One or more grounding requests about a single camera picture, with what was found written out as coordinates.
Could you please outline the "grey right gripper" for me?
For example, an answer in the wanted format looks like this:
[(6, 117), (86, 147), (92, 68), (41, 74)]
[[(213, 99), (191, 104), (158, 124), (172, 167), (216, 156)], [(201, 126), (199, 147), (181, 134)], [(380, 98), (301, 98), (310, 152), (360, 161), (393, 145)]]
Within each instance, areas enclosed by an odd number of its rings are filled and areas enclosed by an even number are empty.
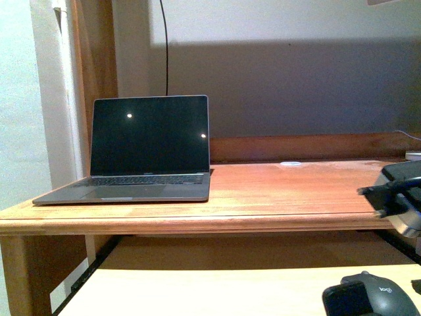
[(359, 188), (357, 193), (399, 234), (420, 237), (420, 161), (384, 166), (374, 185)]

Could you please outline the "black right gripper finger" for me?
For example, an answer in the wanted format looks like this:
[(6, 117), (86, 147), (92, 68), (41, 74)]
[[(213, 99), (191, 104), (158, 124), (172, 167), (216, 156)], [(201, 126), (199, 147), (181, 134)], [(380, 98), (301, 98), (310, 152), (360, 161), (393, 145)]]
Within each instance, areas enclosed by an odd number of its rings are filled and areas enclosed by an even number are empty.
[(322, 301), (326, 315), (380, 315), (374, 312), (362, 282), (348, 282), (325, 289)]

